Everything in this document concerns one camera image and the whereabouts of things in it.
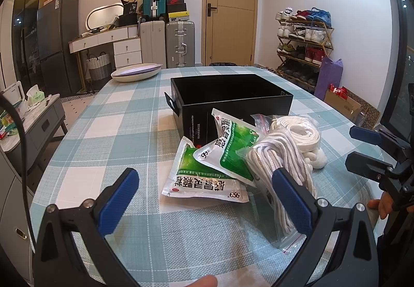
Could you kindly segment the person's right hand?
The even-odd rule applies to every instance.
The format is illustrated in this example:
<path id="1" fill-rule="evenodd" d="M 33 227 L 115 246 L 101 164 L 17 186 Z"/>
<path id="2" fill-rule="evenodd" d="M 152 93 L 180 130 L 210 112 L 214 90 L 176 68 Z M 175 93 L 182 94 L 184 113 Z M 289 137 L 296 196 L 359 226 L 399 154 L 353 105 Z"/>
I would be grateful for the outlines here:
<path id="1" fill-rule="evenodd" d="M 393 211 L 394 201 L 388 192 L 383 192 L 380 199 L 371 199 L 367 203 L 369 209 L 377 210 L 381 220 L 386 219 L 386 217 L 391 214 Z"/>

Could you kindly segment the person's left hand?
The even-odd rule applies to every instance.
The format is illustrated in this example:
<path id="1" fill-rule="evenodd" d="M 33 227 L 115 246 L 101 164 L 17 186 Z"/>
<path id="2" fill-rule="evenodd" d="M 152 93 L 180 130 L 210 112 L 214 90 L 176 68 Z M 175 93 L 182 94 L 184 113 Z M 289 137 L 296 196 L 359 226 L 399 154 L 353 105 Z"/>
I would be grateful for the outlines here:
<path id="1" fill-rule="evenodd" d="M 213 275 L 206 275 L 190 283 L 187 287 L 217 287 L 218 280 Z"/>

